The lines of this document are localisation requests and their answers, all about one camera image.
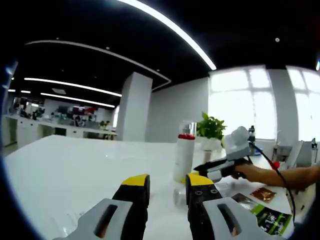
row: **window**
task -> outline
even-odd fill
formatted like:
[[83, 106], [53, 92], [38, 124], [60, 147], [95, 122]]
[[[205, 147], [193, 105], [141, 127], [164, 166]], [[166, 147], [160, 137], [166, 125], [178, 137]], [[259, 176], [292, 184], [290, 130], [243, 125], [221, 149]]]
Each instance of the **window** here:
[[117, 106], [114, 110], [114, 116], [113, 116], [113, 123], [112, 127], [116, 128], [117, 127], [117, 122], [118, 122], [118, 114], [119, 114], [119, 106]]
[[298, 111], [299, 140], [320, 139], [320, 75], [316, 71], [287, 67]]
[[259, 139], [276, 138], [276, 111], [266, 69], [250, 67], [210, 76], [208, 114], [224, 120], [224, 134], [254, 125]]

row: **white flower pot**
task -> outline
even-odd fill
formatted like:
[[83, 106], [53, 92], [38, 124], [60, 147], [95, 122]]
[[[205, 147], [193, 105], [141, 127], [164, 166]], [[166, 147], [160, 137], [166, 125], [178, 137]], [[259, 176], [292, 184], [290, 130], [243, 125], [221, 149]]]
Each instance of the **white flower pot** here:
[[204, 151], [221, 151], [221, 141], [217, 138], [206, 138], [206, 137], [198, 137], [200, 138], [201, 148]]

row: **potted plant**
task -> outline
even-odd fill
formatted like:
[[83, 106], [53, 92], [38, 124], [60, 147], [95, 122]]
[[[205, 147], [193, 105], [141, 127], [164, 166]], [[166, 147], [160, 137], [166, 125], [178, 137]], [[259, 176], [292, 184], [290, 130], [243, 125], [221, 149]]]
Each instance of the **potted plant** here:
[[202, 113], [203, 120], [196, 124], [197, 136], [201, 137], [201, 147], [205, 151], [213, 151], [221, 149], [221, 139], [223, 130], [226, 126], [223, 125], [224, 120], [218, 120], [213, 116], [208, 116], [205, 112]]

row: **white cabinet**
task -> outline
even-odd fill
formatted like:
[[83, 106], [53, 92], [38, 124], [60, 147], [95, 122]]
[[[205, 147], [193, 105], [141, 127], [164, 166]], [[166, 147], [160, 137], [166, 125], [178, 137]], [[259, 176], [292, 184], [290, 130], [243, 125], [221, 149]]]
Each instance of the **white cabinet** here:
[[76, 129], [75, 127], [68, 127], [66, 129], [66, 136], [71, 138], [83, 138], [84, 131], [81, 129]]
[[27, 119], [18, 119], [16, 126], [16, 141], [19, 149], [28, 144], [27, 135]]
[[20, 118], [17, 121], [18, 148], [33, 143], [42, 138], [42, 128], [38, 122]]
[[9, 145], [11, 143], [10, 119], [5, 116], [1, 120], [1, 133], [3, 146]]

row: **gray gripper bracket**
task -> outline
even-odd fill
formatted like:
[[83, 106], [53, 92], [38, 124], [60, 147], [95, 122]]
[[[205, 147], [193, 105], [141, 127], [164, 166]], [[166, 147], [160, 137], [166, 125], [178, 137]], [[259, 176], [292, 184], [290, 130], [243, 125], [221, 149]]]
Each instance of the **gray gripper bracket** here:
[[[203, 202], [209, 216], [215, 240], [284, 240], [278, 235], [269, 235], [258, 226], [255, 215], [230, 197]], [[226, 220], [219, 208], [224, 208], [235, 228], [237, 236], [232, 236]]]
[[[78, 226], [72, 233], [66, 237], [58, 237], [53, 240], [121, 240], [125, 220], [132, 204], [129, 201], [105, 198], [79, 218]], [[96, 236], [95, 232], [109, 207], [116, 209], [108, 223], [105, 236], [100, 238]]]

